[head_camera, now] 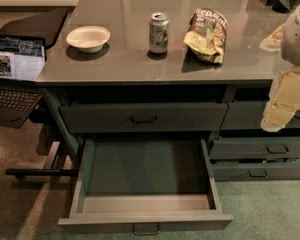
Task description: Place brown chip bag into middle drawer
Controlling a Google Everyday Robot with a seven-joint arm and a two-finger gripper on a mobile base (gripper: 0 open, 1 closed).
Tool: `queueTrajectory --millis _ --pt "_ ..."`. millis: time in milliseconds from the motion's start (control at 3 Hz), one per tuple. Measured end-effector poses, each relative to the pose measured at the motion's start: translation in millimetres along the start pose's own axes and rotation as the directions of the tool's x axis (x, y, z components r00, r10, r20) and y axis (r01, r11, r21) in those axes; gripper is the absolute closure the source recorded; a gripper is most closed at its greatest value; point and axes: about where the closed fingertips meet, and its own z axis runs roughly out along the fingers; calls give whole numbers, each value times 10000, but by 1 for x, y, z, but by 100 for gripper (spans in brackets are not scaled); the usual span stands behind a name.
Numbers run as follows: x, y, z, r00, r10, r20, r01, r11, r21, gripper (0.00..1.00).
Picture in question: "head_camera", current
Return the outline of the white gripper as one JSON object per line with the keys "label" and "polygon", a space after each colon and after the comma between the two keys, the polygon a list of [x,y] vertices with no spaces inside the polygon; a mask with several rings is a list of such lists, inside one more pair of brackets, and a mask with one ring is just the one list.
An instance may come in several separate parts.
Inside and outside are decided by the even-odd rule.
{"label": "white gripper", "polygon": [[[262,40],[260,48],[276,52],[281,50],[285,25],[277,27],[268,37]],[[283,129],[300,110],[300,67],[292,67],[274,79],[269,93],[261,128],[266,132],[278,132]]]}

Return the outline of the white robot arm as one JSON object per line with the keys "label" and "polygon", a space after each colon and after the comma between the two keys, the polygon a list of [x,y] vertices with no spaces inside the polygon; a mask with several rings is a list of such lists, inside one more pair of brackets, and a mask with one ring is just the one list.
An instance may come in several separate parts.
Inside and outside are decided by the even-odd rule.
{"label": "white robot arm", "polygon": [[275,33],[281,34],[281,56],[292,67],[278,69],[272,80],[260,123],[267,132],[283,129],[300,110],[300,4]]}

